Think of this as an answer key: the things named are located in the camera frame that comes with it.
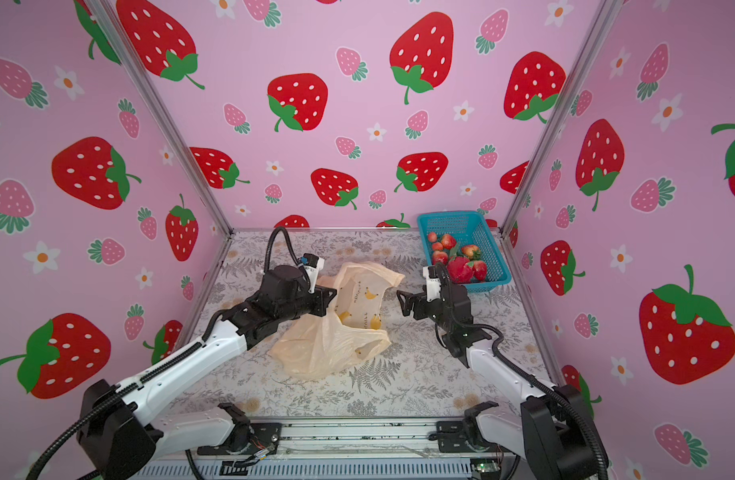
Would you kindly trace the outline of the fake red dragon fruit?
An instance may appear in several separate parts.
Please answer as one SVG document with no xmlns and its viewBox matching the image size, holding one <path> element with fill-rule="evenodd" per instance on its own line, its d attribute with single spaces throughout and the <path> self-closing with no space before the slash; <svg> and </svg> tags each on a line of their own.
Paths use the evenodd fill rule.
<svg viewBox="0 0 735 480">
<path fill-rule="evenodd" d="M 473 280 L 473 260 L 457 256 L 447 263 L 449 278 L 455 284 L 469 284 Z"/>
</svg>

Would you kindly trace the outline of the translucent orange plastic bag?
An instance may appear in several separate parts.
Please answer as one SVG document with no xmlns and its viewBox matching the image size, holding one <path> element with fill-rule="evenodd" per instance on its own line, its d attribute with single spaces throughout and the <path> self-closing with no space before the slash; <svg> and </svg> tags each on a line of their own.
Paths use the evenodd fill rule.
<svg viewBox="0 0 735 480">
<path fill-rule="evenodd" d="M 381 307 L 405 276 L 375 262 L 346 262 L 317 284 L 337 291 L 323 317 L 295 320 L 270 348 L 283 371 L 300 380 L 321 380 L 367 362 L 391 346 Z"/>
</svg>

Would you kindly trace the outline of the large fake strawberry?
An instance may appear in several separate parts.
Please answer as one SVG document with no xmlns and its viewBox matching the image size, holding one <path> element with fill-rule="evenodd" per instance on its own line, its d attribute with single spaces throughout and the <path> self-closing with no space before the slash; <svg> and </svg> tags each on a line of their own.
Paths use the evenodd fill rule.
<svg viewBox="0 0 735 480">
<path fill-rule="evenodd" d="M 457 246 L 457 240 L 451 234 L 443 234 L 441 237 L 441 245 L 447 250 L 451 250 Z"/>
<path fill-rule="evenodd" d="M 471 270 L 473 270 L 473 278 L 477 282 L 485 282 L 487 280 L 487 264 L 483 260 L 475 260 L 469 263 Z"/>
</svg>

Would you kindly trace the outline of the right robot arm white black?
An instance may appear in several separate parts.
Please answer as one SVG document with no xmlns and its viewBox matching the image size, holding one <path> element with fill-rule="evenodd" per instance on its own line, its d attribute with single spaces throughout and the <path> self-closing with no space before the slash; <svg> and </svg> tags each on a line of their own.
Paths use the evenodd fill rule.
<svg viewBox="0 0 735 480">
<path fill-rule="evenodd" d="M 540 380 L 507 358 L 503 332 L 473 320 L 467 288 L 429 279 L 423 292 L 399 290 L 397 300 L 404 316 L 429 319 L 443 330 L 441 343 L 451 356 L 489 380 L 519 412 L 508 420 L 493 406 L 475 407 L 465 415 L 475 441 L 511 450 L 537 479 L 609 478 L 609 456 L 583 394 Z"/>
</svg>

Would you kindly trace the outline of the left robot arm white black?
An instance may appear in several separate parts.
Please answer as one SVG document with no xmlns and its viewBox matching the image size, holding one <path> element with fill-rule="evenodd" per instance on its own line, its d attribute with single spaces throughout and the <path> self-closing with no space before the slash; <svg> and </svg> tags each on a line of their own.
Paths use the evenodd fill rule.
<svg viewBox="0 0 735 480">
<path fill-rule="evenodd" d="M 279 324 L 305 314 L 325 316 L 336 290 L 317 285 L 323 259 L 306 254 L 295 266 L 263 275 L 247 300 L 213 315 L 205 332 L 157 364 L 116 385 L 101 380 L 84 394 L 87 417 L 77 441 L 104 479 L 128 479 L 149 461 L 199 447 L 243 453 L 254 432 L 230 403 L 167 419 L 175 398 L 218 366 L 275 334 Z"/>
</svg>

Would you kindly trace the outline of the small fake strawberry orange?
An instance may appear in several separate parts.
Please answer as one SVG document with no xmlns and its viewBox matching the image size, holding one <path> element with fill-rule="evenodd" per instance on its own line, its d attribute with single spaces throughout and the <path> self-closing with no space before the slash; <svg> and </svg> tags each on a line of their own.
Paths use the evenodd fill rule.
<svg viewBox="0 0 735 480">
<path fill-rule="evenodd" d="M 449 263 L 449 252 L 445 250 L 435 250 L 435 252 L 433 252 L 433 265 L 447 265 L 447 263 Z"/>
</svg>

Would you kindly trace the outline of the teal plastic basket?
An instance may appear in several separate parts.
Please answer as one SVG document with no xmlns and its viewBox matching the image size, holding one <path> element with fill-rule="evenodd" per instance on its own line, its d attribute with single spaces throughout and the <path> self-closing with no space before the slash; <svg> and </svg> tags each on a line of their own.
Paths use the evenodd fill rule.
<svg viewBox="0 0 735 480">
<path fill-rule="evenodd" d="M 427 235 L 431 232 L 438 236 L 451 234 L 461 247 L 475 244 L 481 248 L 481 260 L 487 264 L 487 277 L 483 281 L 473 280 L 473 283 L 467 284 L 469 292 L 485 293 L 511 282 L 507 262 L 481 214 L 475 211 L 425 213 L 417 217 L 417 226 L 425 242 L 423 252 L 429 263 L 433 261 L 433 250 L 427 241 Z"/>
</svg>

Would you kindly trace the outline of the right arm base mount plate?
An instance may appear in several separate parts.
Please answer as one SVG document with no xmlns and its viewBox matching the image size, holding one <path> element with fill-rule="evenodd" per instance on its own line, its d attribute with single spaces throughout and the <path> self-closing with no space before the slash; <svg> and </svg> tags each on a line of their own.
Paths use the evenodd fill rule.
<svg viewBox="0 0 735 480">
<path fill-rule="evenodd" d="M 427 435 L 427 440 L 435 442 L 441 453 L 471 453 L 485 451 L 473 443 L 465 433 L 462 421 L 437 421 L 435 430 Z"/>
</svg>

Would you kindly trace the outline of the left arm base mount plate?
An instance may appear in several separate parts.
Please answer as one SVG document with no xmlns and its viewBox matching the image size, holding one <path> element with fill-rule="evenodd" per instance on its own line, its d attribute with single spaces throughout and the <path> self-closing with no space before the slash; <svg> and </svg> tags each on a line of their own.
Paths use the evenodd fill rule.
<svg viewBox="0 0 735 480">
<path fill-rule="evenodd" d="M 255 456 L 258 452 L 274 455 L 281 438 L 282 424 L 276 422 L 252 422 L 237 426 L 223 444 L 201 446 L 196 452 L 200 456 Z"/>
</svg>

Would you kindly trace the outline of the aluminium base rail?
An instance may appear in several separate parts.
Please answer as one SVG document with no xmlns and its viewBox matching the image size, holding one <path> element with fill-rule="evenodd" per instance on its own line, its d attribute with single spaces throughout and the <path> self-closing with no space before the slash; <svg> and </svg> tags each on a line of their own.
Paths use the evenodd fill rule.
<svg viewBox="0 0 735 480">
<path fill-rule="evenodd" d="M 511 479 L 517 456 L 503 446 L 441 453 L 427 440 L 437 421 L 456 417 L 261 418 L 282 424 L 274 455 L 172 454 L 150 462 L 139 479 Z"/>
</svg>

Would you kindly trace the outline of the aluminium frame post left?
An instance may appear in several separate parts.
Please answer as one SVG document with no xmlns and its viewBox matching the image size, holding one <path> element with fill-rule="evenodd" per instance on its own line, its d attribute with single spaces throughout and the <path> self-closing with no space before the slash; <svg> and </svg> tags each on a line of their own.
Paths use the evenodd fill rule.
<svg viewBox="0 0 735 480">
<path fill-rule="evenodd" d="M 203 178 L 196 160 L 180 134 L 165 103 L 152 84 L 149 72 L 144 68 L 134 51 L 132 43 L 124 33 L 116 15 L 114 3 L 111 1 L 89 0 L 87 4 L 218 230 L 224 237 L 230 237 L 233 234 L 233 229 L 211 193 L 210 187 Z"/>
</svg>

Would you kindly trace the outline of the aluminium frame post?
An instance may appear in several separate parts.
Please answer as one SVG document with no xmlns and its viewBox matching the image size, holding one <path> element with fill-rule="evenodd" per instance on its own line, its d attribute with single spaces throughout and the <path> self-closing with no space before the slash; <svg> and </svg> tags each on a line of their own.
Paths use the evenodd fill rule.
<svg viewBox="0 0 735 480">
<path fill-rule="evenodd" d="M 87 4 L 218 230 L 224 237 L 230 237 L 233 234 L 233 229 L 211 193 L 210 187 L 203 178 L 196 160 L 180 134 L 165 103 L 152 84 L 149 72 L 144 68 L 134 51 L 132 43 L 124 33 L 116 15 L 114 3 L 111 1 L 89 0 Z"/>
<path fill-rule="evenodd" d="M 577 52 L 575 63 L 573 63 L 573 67 L 571 67 L 569 74 L 567 74 L 565 87 L 563 87 L 563 91 L 559 94 L 557 104 L 551 109 L 551 116 L 547 120 L 547 126 L 545 126 L 543 133 L 539 136 L 539 142 L 535 146 L 533 157 L 529 160 L 523 181 L 521 181 L 521 185 L 517 189 L 515 202 L 513 202 L 513 206 L 509 209 L 503 225 L 499 227 L 501 236 L 507 237 L 511 233 L 511 229 L 513 229 L 513 224 L 517 222 L 517 218 L 521 214 L 521 209 L 523 209 L 523 205 L 527 201 L 527 195 L 531 193 L 531 188 L 533 188 L 533 184 L 537 181 L 537 176 L 541 173 L 543 163 L 549 157 L 551 148 L 553 148 L 553 144 L 555 144 L 555 140 L 559 136 L 559 129 L 565 124 L 565 119 L 567 119 L 569 109 L 571 109 L 571 101 L 573 101 L 579 89 L 583 87 L 583 82 L 585 82 L 585 78 L 589 75 L 589 69 L 595 63 L 601 47 L 603 47 L 607 36 L 609 36 L 609 31 L 615 25 L 615 19 L 617 19 L 621 8 L 623 8 L 623 2 L 621 0 L 601 1 L 601 4 L 599 4 L 597 13 L 595 13 L 593 22 L 591 22 L 591 27 L 589 27 L 589 33 L 587 33 L 587 37 L 581 43 L 581 48 Z"/>
</svg>

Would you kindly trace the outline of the aluminium frame post right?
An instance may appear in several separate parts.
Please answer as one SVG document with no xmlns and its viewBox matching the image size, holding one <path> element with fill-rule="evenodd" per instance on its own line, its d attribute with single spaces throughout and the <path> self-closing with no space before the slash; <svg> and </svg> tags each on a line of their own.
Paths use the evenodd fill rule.
<svg viewBox="0 0 735 480">
<path fill-rule="evenodd" d="M 601 1 L 601 4 L 599 4 L 597 13 L 595 13 L 593 22 L 591 22 L 591 27 L 589 27 L 589 33 L 587 33 L 587 37 L 581 43 L 581 48 L 577 52 L 575 63 L 573 63 L 573 67 L 571 67 L 569 74 L 567 74 L 565 87 L 563 87 L 563 91 L 559 94 L 557 104 L 551 109 L 551 116 L 547 120 L 547 126 L 545 126 L 543 133 L 539 136 L 539 142 L 535 146 L 533 157 L 529 160 L 523 181 L 521 181 L 521 185 L 517 189 L 515 202 L 513 202 L 513 206 L 509 209 L 503 225 L 499 227 L 501 236 L 507 237 L 511 233 L 511 229 L 513 229 L 513 224 L 517 222 L 517 218 L 521 214 L 521 209 L 523 209 L 523 205 L 527 201 L 527 195 L 531 193 L 531 188 L 533 188 L 533 184 L 537 181 L 537 176 L 541 173 L 543 163 L 549 157 L 551 148 L 553 148 L 553 144 L 555 144 L 555 140 L 559 136 L 559 129 L 565 124 L 565 119 L 567 119 L 569 109 L 571 109 L 571 101 L 573 101 L 579 89 L 583 87 L 583 82 L 585 82 L 585 78 L 589 75 L 589 69 L 595 63 L 601 47 L 603 47 L 607 36 L 609 36 L 609 31 L 615 25 L 615 19 L 617 19 L 621 8 L 623 8 L 623 2 L 621 0 Z"/>
</svg>

